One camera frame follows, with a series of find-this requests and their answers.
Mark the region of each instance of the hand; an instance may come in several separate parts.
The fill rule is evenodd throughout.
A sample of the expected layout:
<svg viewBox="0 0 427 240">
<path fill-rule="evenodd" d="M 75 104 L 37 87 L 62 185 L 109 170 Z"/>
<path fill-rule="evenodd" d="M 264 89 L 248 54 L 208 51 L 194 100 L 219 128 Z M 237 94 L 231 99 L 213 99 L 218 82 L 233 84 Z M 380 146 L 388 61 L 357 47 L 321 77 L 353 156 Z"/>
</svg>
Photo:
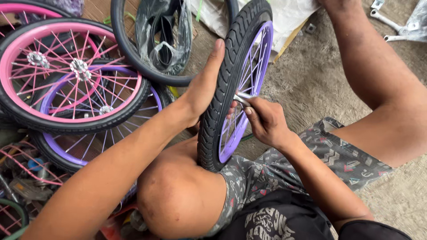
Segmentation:
<svg viewBox="0 0 427 240">
<path fill-rule="evenodd" d="M 197 74 L 188 86 L 187 91 L 176 101 L 187 106 L 185 111 L 189 117 L 187 127 L 198 123 L 199 116 L 208 108 L 214 97 L 216 80 L 219 67 L 224 59 L 224 53 L 224 40 L 218 39 L 203 71 Z"/>
<path fill-rule="evenodd" d="M 263 144 L 276 149 L 286 149 L 294 141 L 296 134 L 286 124 L 283 108 L 260 97 L 247 99 L 252 107 L 244 109 L 252 125 L 252 133 Z"/>
</svg>

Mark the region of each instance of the knee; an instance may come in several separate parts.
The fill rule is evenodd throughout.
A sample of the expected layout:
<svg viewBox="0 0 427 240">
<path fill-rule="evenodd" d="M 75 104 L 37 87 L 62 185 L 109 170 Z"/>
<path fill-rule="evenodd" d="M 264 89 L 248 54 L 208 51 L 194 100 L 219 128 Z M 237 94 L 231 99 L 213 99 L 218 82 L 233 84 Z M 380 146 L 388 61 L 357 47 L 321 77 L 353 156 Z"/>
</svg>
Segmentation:
<svg viewBox="0 0 427 240">
<path fill-rule="evenodd" d="M 188 193 L 194 192 L 195 184 L 177 167 L 164 163 L 138 180 L 138 209 L 150 231 L 161 238 L 183 236 L 186 209 L 194 201 Z"/>
</svg>

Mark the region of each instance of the silver hub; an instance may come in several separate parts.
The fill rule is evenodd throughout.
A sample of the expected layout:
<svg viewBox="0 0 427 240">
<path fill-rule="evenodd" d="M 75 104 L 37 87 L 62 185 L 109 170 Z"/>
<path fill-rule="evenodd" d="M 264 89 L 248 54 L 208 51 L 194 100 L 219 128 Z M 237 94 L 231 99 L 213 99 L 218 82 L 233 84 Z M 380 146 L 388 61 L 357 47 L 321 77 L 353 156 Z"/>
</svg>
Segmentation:
<svg viewBox="0 0 427 240">
<path fill-rule="evenodd" d="M 88 70 L 88 64 L 83 60 L 73 59 L 70 63 L 70 69 L 76 73 L 76 78 L 80 81 L 88 81 L 92 77 L 92 74 Z"/>
<path fill-rule="evenodd" d="M 111 106 L 102 106 L 101 109 L 99 109 L 99 114 L 103 115 L 103 114 L 112 112 L 113 110 L 114 110 L 114 108 Z"/>
<path fill-rule="evenodd" d="M 50 64 L 46 57 L 41 52 L 31 52 L 27 55 L 27 60 L 33 66 L 42 66 L 43 68 L 50 68 Z"/>
</svg>

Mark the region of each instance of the patterned shorts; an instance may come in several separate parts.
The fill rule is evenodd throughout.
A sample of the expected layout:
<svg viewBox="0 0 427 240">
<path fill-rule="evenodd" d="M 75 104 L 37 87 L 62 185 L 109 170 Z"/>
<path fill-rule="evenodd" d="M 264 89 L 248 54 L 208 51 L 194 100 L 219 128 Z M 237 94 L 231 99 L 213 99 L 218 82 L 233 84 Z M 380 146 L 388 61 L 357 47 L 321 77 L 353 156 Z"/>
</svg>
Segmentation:
<svg viewBox="0 0 427 240">
<path fill-rule="evenodd" d="M 299 137 L 353 191 L 393 171 L 387 164 L 330 133 L 342 127 L 344 125 L 335 119 L 325 117 Z M 227 196 L 222 213 L 207 237 L 226 227 L 246 204 L 276 189 L 307 194 L 292 165 L 274 148 L 255 161 L 234 155 L 220 173 L 227 184 Z"/>
</svg>

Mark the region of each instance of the concrete floor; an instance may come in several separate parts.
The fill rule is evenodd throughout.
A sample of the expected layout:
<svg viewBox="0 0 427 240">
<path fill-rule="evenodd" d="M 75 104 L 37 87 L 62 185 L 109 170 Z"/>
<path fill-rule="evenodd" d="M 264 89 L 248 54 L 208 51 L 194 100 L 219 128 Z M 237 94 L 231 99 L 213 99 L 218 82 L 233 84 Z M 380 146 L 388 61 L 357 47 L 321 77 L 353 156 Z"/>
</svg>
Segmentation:
<svg viewBox="0 0 427 240">
<path fill-rule="evenodd" d="M 109 1 L 86 1 L 85 17 L 102 21 L 109 15 Z M 135 13 L 137 6 L 129 1 L 126 10 Z M 373 0 L 363 0 L 366 13 Z M 382 14 L 404 25 L 418 0 L 387 0 Z M 371 21 L 381 35 L 395 32 L 376 20 Z M 321 9 L 308 23 L 317 26 L 313 35 L 303 33 L 295 38 L 284 54 L 270 65 L 261 94 L 279 102 L 285 109 L 287 124 L 292 131 L 301 132 L 324 116 L 331 116 L 348 125 L 366 116 L 371 110 L 357 98 L 348 85 L 342 69 L 338 44 L 332 23 Z M 207 28 L 193 21 L 197 36 L 193 41 L 192 56 L 186 73 L 195 73 L 205 64 L 217 38 Z M 427 44 L 414 42 L 390 43 L 418 78 L 427 85 Z M 175 137 L 171 144 L 188 138 L 187 132 Z M 256 139 L 242 142 L 236 154 L 255 159 L 268 146 Z M 425 239 L 427 234 L 427 157 L 424 155 L 384 176 L 357 195 L 371 209 L 375 218 L 408 233 L 413 239 Z"/>
</svg>

